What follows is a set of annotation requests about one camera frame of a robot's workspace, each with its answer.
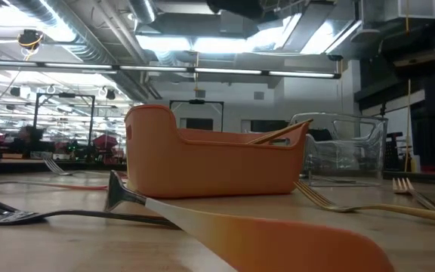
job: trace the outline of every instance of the wall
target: wall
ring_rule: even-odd
[[[274,89],[266,84],[200,82],[199,89],[206,90],[206,100],[224,102],[224,131],[241,132],[242,120],[290,120],[294,114],[305,112],[357,114],[353,93],[359,90],[359,85],[353,73],[356,69],[351,69],[349,64],[342,80],[284,78]],[[150,104],[168,106],[170,100],[195,98],[192,82],[177,85],[154,82],[153,85],[164,99],[151,100]],[[255,91],[264,92],[264,100],[254,100]],[[181,118],[211,118],[214,130],[221,130],[221,115],[211,106],[181,104],[175,109],[176,106],[173,104],[177,126]]]

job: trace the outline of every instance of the ceiling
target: ceiling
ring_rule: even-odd
[[[8,7],[6,5],[8,2],[20,11],[15,11],[14,7]],[[41,7],[42,3],[46,3],[54,12],[39,14],[42,8],[32,11],[31,8]],[[199,66],[221,69],[335,73],[337,72],[336,62],[331,61],[323,52],[331,48],[334,42],[344,36],[345,32],[349,32],[348,30],[352,30],[348,33],[350,36],[345,36],[340,45],[328,51],[328,54],[340,54],[347,58],[362,58],[367,57],[368,54],[376,54],[374,52],[376,44],[373,41],[358,44],[350,41],[350,37],[357,30],[353,26],[358,19],[363,19],[363,27],[367,26],[368,22],[363,14],[365,9],[357,6],[356,3],[355,0],[262,1],[261,4],[265,11],[281,8],[277,13],[280,19],[271,22],[274,28],[265,29],[262,23],[228,11],[213,14],[204,1],[197,0],[154,0],[157,11],[155,21],[149,24],[138,24],[137,27],[129,0],[4,0],[0,1],[0,60],[26,59],[66,63],[93,60],[94,63],[159,66],[199,64]],[[45,16],[53,17],[53,20],[44,21]],[[422,23],[415,21],[414,26],[421,26]],[[390,20],[390,22],[384,20],[382,23],[375,22],[373,25],[377,28],[382,27],[383,35],[390,35],[392,31],[386,30],[386,26],[389,29],[403,27],[402,23],[397,20]],[[31,55],[29,55],[30,50],[22,48],[16,41],[18,35],[25,29],[37,29],[45,34],[40,46]],[[74,36],[64,37],[63,34],[67,32]],[[203,50],[199,55],[189,51],[169,51],[163,57],[157,50],[146,48],[140,36],[184,39],[190,49],[196,49],[199,39],[206,37],[235,39],[241,43],[245,42],[247,47],[251,44],[251,47],[245,51],[238,50],[237,53],[206,53],[208,50]],[[173,46],[173,44],[173,42],[168,44],[161,42],[158,46]],[[218,51],[236,50],[236,48],[227,48],[223,45],[214,46]],[[79,52],[80,48],[90,52],[89,55],[85,56],[85,52]],[[217,86],[216,88],[211,87],[209,91],[218,90],[220,84],[251,86],[251,83],[264,90],[273,89],[280,80],[280,77],[267,76],[199,75],[200,82],[210,82],[213,85],[209,86]],[[146,103],[148,100],[165,100],[168,99],[166,95],[171,95],[175,99],[179,92],[169,93],[169,89],[180,82],[182,82],[182,89],[186,90],[182,92],[182,97],[193,95],[192,86],[195,82],[193,74],[133,71],[106,75],[88,72],[18,72],[1,69],[0,113],[5,116],[0,118],[2,120],[0,128],[5,128],[3,122],[15,128],[21,125],[21,122],[31,123],[35,94],[48,93],[48,90],[52,91],[54,88],[55,93],[94,95],[97,105],[95,128],[122,132],[124,128],[121,121],[131,105]],[[22,94],[18,97],[11,95],[9,90],[12,87],[21,88]],[[114,100],[106,98],[105,94],[108,90],[116,90]],[[219,95],[231,95],[231,92],[209,94],[219,99]],[[65,127],[67,131],[88,129],[88,120],[84,119],[88,118],[90,113],[90,108],[85,107],[89,101],[83,101],[81,98],[67,100],[53,97],[46,103],[47,105],[42,107],[39,113],[43,116],[42,125],[47,122],[45,126],[49,131],[55,126],[59,127],[60,131],[62,127]],[[240,103],[245,104],[247,101],[240,98]],[[71,113],[62,113],[56,110],[58,104],[72,104],[75,110]],[[115,107],[109,108],[108,105],[115,105]],[[75,122],[65,121],[52,124],[51,121],[55,118],[63,117],[50,115],[66,115],[69,116],[68,119],[74,119]]]

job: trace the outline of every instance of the fork handle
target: fork handle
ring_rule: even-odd
[[[421,204],[423,205],[425,208],[428,208],[430,210],[435,211],[435,203],[430,200],[429,198],[427,198],[425,195],[423,195],[422,193],[416,192],[415,190],[410,190],[409,191],[412,196]]]
[[[395,206],[389,204],[374,204],[370,206],[359,207],[358,209],[379,209],[379,210],[385,210],[389,212],[398,212],[405,215],[413,215],[420,218],[435,220],[435,211],[426,210],[426,209],[417,209],[417,208]]]

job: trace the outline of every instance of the duct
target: duct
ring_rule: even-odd
[[[159,60],[159,64],[161,66],[189,66],[188,63],[184,63],[182,61],[179,61],[175,53],[173,51],[155,51],[154,54],[157,57],[157,60]],[[176,75],[179,75],[183,78],[194,78],[193,73],[175,73]]]
[[[175,54],[171,51],[156,51],[157,59],[163,66],[180,66],[179,60],[175,57]]]
[[[72,42],[79,46],[66,46],[66,50],[86,63],[115,63],[116,60],[98,41],[87,26],[75,15],[65,1],[60,0],[5,0],[27,16],[40,20],[53,30],[48,35],[73,36]],[[149,95],[121,71],[113,75],[103,75],[113,80],[119,88],[132,100],[146,100]]]
[[[166,0],[156,2],[157,8],[165,13],[178,14],[210,14],[214,15],[205,1]]]
[[[149,24],[157,18],[157,8],[152,0],[128,0],[128,5],[138,23]]]
[[[301,15],[295,29],[290,34],[283,49],[300,52],[310,38],[325,22],[335,4],[327,1],[311,2]]]
[[[149,26],[157,30],[159,35],[189,36],[189,37],[228,37],[248,38],[257,31],[255,22],[249,19],[239,19],[234,15],[234,21],[224,18],[232,15],[223,11],[224,17],[209,14],[160,14],[159,19]],[[137,30],[135,35],[147,35],[144,28]]]

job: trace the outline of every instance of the window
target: window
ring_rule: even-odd
[[[283,120],[251,120],[251,131],[270,132],[280,130],[288,126],[288,121]]]
[[[213,130],[212,119],[186,118],[186,128]]]

